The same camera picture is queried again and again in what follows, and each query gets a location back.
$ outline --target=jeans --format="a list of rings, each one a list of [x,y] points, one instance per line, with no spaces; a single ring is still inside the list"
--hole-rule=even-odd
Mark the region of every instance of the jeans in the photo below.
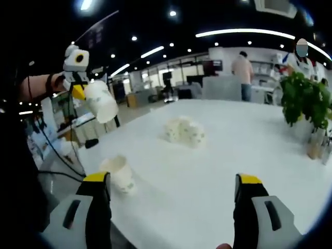
[[[242,101],[251,101],[251,85],[241,84]]]

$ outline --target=computer monitor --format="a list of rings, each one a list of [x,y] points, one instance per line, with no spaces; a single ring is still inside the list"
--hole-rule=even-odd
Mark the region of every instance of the computer monitor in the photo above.
[[[222,61],[203,61],[203,71],[205,76],[215,76],[216,71],[223,70]]]

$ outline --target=hand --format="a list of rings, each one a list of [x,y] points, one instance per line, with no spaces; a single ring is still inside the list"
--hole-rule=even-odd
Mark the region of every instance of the hand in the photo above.
[[[221,244],[216,249],[232,249],[232,247],[229,244]]]

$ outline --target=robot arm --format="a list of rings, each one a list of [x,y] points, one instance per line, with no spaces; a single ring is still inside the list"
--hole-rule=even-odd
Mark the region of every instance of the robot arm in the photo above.
[[[70,45],[65,52],[63,63],[63,86],[72,96],[79,100],[85,100],[84,88],[90,82],[87,76],[89,65],[89,52],[79,49],[76,45]]]

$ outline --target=office desk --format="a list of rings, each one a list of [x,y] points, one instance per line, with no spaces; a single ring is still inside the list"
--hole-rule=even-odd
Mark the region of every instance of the office desk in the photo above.
[[[190,149],[159,138],[171,118],[186,115],[206,130],[207,147]],[[323,166],[289,136],[282,109],[234,101],[180,100],[79,150],[87,174],[105,158],[127,157],[138,192],[111,188],[112,221],[138,249],[210,249],[233,244],[235,175],[259,177],[269,194],[307,232],[331,191],[332,163]]]

